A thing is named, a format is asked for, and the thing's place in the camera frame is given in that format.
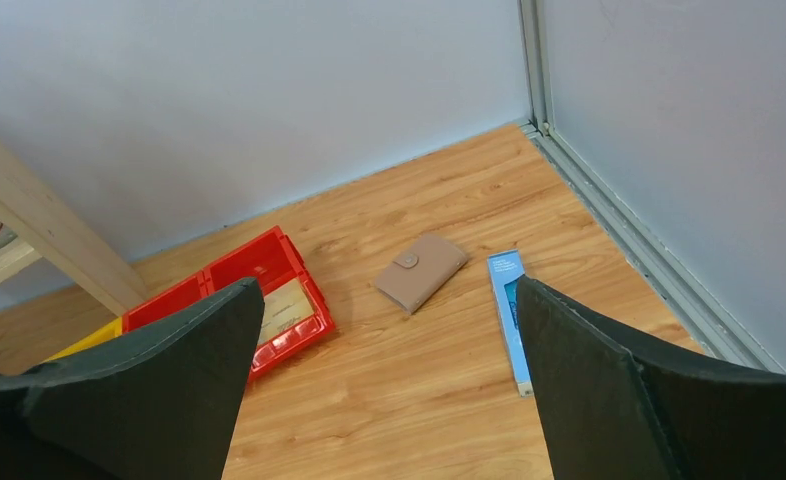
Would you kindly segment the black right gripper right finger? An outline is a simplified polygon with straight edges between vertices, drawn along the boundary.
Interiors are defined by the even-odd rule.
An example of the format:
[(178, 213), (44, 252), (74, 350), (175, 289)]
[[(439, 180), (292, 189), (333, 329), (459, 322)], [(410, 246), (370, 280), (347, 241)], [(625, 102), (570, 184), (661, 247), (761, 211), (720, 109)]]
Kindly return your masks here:
[(786, 479), (786, 375), (708, 357), (517, 282), (557, 479)]

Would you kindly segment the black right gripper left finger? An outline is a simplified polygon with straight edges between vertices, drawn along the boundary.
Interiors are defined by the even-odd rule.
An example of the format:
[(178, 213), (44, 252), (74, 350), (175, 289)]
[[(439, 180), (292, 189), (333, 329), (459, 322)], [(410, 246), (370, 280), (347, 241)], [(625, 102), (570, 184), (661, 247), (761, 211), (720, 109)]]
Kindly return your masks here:
[(246, 277), (116, 339), (0, 374), (0, 479), (218, 479), (264, 313)]

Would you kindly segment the beige leather card holder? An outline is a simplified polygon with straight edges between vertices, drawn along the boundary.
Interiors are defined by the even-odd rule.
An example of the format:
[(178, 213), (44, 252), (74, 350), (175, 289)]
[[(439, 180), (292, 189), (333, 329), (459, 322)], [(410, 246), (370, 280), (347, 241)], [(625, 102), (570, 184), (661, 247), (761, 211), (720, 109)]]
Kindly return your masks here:
[(375, 279), (375, 287), (408, 314), (415, 313), (468, 261), (456, 244), (432, 233), (419, 237)]

